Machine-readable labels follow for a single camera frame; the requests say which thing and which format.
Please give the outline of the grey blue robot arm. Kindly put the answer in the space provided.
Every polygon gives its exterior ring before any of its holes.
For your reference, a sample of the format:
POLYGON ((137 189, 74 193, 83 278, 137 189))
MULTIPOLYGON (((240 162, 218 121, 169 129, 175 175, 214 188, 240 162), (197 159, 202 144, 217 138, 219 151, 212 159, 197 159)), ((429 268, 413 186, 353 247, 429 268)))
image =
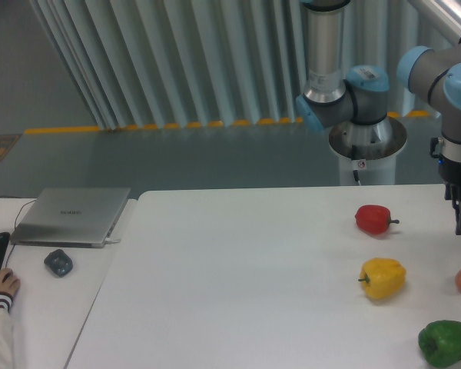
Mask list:
MULTIPOLYGON (((330 129, 330 147, 358 172, 364 163, 392 158, 406 143, 406 131, 387 115, 390 83, 372 65, 340 69, 345 1, 305 1, 309 30, 307 82, 297 110, 308 128, 330 129)), ((430 142, 461 234, 461 1, 415 1, 413 7, 451 42, 437 52, 411 48, 396 75, 403 87, 441 115, 441 134, 430 142)))

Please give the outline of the person's hand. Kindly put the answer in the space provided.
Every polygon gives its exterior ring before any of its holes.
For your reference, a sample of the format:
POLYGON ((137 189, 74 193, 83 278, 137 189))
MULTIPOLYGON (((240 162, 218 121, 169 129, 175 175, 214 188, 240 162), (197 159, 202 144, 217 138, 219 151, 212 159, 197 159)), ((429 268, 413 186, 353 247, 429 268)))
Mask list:
POLYGON ((0 294, 8 294, 14 297, 20 286, 21 281, 12 269, 3 268, 0 270, 0 294))

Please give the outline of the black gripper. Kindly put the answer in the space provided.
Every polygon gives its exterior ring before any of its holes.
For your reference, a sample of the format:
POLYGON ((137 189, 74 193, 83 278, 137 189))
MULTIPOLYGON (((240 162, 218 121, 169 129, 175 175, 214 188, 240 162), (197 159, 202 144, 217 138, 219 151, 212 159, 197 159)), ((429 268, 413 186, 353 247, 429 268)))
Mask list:
POLYGON ((447 137, 430 140, 429 154, 438 161, 438 172, 445 185, 445 199, 451 199, 456 218, 456 235, 461 235, 461 141, 447 137))

